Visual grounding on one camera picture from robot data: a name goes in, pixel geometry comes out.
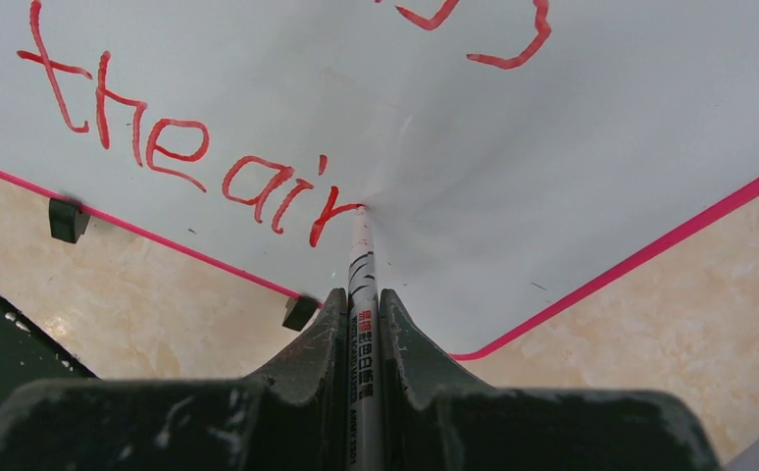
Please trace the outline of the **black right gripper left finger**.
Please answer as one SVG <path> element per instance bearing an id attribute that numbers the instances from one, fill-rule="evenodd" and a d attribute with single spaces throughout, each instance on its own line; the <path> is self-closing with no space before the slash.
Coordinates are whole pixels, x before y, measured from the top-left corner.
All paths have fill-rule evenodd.
<path id="1" fill-rule="evenodd" d="M 0 407 L 0 470 L 342 470 L 345 291 L 252 373 L 38 380 Z"/>

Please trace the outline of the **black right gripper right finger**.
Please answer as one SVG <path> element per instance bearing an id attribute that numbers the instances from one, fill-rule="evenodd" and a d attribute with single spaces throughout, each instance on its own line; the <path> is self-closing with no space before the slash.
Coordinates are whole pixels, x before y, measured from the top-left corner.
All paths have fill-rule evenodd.
<path id="1" fill-rule="evenodd" d="M 400 296 L 379 301 L 395 470 L 717 470 L 697 416 L 654 390 L 498 388 L 451 358 Z"/>

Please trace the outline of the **red framed whiteboard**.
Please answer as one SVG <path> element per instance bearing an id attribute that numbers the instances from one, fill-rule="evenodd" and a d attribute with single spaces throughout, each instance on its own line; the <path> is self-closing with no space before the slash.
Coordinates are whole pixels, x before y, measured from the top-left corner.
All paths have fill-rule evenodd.
<path id="1" fill-rule="evenodd" d="M 759 1 L 0 1 L 0 178 L 477 359 L 759 193 Z"/>

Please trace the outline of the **red whiteboard marker pen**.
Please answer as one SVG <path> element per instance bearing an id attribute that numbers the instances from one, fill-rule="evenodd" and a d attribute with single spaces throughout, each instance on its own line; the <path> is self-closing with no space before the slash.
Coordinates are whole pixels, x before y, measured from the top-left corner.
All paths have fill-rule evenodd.
<path id="1" fill-rule="evenodd" d="M 377 284 L 368 210 L 356 212 L 348 278 L 349 470 L 381 470 L 382 399 Z"/>

